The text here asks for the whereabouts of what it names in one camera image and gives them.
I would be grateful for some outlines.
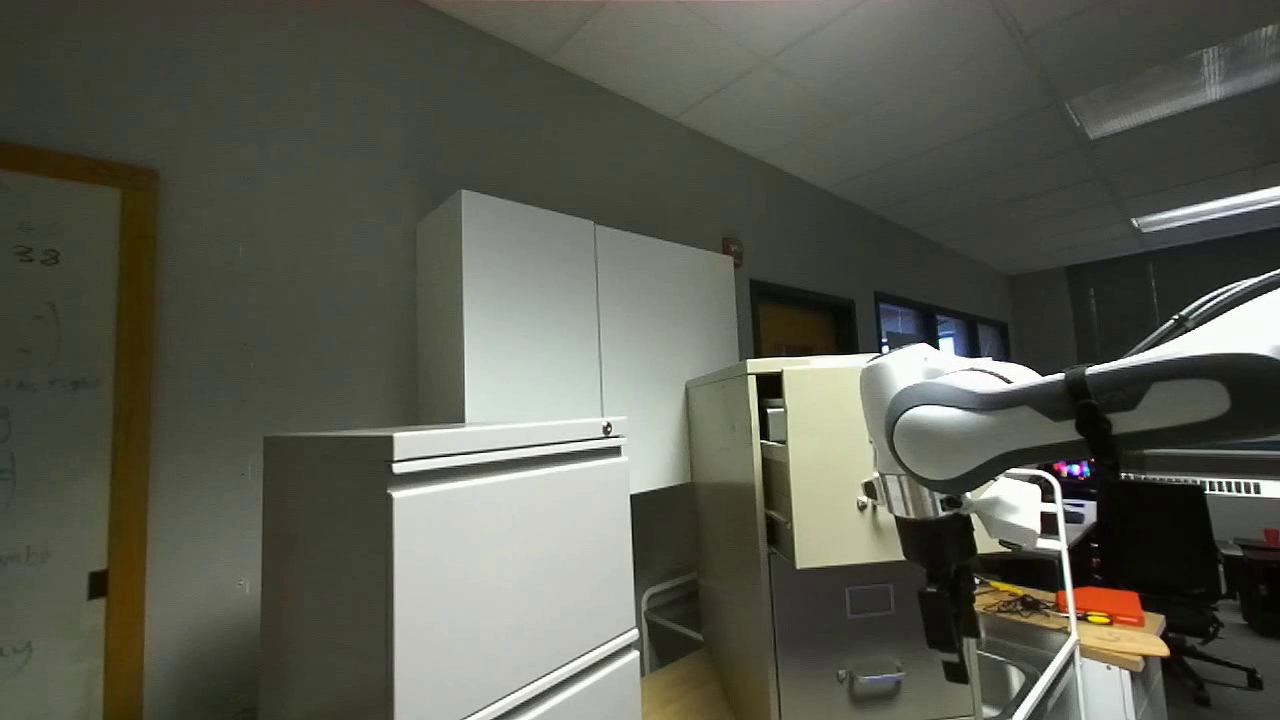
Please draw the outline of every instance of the whiteboard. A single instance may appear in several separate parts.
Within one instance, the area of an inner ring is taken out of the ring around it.
[[[141,194],[149,171],[0,146],[6,720],[141,718]]]

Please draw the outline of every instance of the equipment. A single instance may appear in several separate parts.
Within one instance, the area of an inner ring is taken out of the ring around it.
[[[1039,525],[1006,474],[1092,455],[1116,482],[1130,452],[1280,432],[1276,316],[1280,273],[1264,273],[1201,297],[1107,366],[1039,377],[914,343],[865,370],[876,497],[927,578],[927,649],[952,679],[967,676],[959,639],[978,637],[972,516],[1011,544]]]

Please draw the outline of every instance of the ceiling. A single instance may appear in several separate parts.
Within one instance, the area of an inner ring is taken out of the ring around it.
[[[1280,0],[425,0],[1000,273],[1273,227],[1130,218],[1280,180],[1280,83],[1088,140],[1066,102]]]

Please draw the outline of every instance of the fluorescent light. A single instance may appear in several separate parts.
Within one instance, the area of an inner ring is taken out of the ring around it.
[[[1172,231],[1172,227],[1212,225],[1226,218],[1248,218],[1248,214],[1264,214],[1264,207],[1280,207],[1280,183],[1240,194],[1240,195],[1206,200],[1206,206],[1185,206],[1185,207],[1170,207],[1170,214],[1153,214],[1153,218],[1132,218],[1132,227]]]
[[[1227,43],[1155,65],[1132,81],[1068,102],[1068,116],[1088,140],[1116,135],[1166,116],[1220,105],[1280,81],[1280,23],[1264,23]]]

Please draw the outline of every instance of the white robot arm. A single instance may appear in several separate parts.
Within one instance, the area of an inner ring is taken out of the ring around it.
[[[1130,356],[1039,377],[914,343],[865,370],[879,500],[903,558],[927,571],[926,634],[939,652],[972,637],[972,497],[1000,474],[1066,455],[1120,463],[1140,448],[1280,432],[1280,273],[1216,287]]]

